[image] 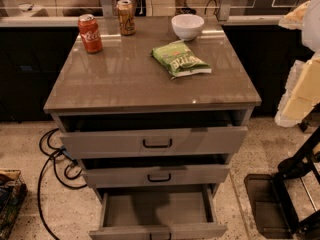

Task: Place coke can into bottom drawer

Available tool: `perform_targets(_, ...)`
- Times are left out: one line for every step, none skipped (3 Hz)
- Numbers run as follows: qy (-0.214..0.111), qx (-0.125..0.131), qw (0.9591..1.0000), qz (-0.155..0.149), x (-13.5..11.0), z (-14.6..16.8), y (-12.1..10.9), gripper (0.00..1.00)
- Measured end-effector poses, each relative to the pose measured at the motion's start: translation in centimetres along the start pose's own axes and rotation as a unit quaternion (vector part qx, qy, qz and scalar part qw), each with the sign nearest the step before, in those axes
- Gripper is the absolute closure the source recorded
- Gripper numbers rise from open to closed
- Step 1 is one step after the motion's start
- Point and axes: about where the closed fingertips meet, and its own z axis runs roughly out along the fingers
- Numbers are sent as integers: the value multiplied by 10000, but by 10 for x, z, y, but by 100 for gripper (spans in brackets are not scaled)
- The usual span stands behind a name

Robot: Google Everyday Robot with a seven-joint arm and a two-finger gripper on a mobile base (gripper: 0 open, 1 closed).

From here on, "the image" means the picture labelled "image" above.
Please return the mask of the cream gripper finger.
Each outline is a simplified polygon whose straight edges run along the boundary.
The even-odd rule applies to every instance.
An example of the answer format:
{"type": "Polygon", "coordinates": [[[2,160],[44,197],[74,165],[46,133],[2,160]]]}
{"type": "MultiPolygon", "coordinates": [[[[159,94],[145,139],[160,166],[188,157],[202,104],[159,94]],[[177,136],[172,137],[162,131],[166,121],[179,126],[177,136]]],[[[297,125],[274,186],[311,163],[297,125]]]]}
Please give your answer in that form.
{"type": "Polygon", "coordinates": [[[291,67],[275,122],[282,127],[293,127],[320,103],[320,59],[307,62],[296,60],[291,67]]]}
{"type": "Polygon", "coordinates": [[[293,11],[289,12],[288,14],[284,15],[278,22],[280,27],[289,29],[289,30],[301,30],[303,18],[305,12],[308,8],[309,1],[304,2],[303,4],[299,5],[293,11]]]}

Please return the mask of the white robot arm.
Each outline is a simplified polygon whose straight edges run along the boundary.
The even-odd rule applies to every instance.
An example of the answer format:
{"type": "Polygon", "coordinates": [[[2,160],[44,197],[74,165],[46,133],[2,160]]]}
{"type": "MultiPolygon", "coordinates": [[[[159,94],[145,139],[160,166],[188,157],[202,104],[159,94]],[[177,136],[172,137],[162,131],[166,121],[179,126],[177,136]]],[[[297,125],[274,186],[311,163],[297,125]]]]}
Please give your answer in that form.
{"type": "Polygon", "coordinates": [[[314,52],[306,62],[296,60],[289,71],[275,122],[292,127],[320,103],[320,0],[309,0],[283,16],[279,26],[301,31],[302,44],[314,52]]]}

